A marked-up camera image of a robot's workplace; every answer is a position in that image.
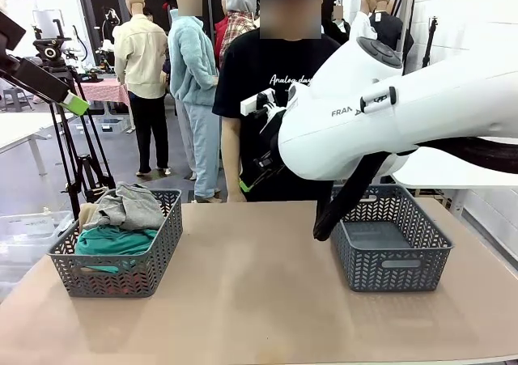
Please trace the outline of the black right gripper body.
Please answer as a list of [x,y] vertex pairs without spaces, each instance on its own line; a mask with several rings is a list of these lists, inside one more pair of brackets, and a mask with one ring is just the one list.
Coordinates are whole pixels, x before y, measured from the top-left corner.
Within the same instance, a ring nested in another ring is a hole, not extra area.
[[285,164],[278,155],[268,151],[262,157],[246,163],[242,171],[242,181],[249,189],[282,171]]

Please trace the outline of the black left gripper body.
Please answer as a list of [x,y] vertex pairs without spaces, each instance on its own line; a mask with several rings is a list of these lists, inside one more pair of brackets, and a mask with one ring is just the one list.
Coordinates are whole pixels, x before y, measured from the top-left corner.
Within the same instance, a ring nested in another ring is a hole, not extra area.
[[1,77],[44,100],[62,103],[69,94],[60,79],[25,58],[1,57]]

